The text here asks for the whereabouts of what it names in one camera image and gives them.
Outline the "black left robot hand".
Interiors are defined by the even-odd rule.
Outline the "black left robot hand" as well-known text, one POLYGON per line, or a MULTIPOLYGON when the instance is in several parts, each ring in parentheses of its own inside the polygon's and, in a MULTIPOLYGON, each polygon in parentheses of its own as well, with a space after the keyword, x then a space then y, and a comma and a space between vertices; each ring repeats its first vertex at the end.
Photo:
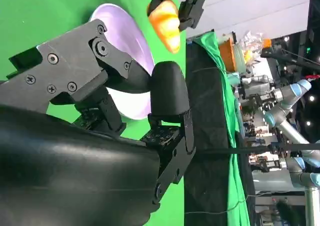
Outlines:
MULTIPOLYGON (((151 0, 147 10, 149 16, 164 0, 151 0)), ((203 14, 203 5, 206 0, 185 0, 181 2, 178 10, 180 21, 179 30, 182 32, 187 28, 196 28, 203 14)))

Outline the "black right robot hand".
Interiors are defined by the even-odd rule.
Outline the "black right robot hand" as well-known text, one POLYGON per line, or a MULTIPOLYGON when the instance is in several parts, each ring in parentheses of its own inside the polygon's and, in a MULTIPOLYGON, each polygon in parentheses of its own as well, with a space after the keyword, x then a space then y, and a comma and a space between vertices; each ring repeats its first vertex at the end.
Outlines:
POLYGON ((179 65, 148 73, 93 20, 11 57, 1 225, 143 225, 196 147, 179 65))

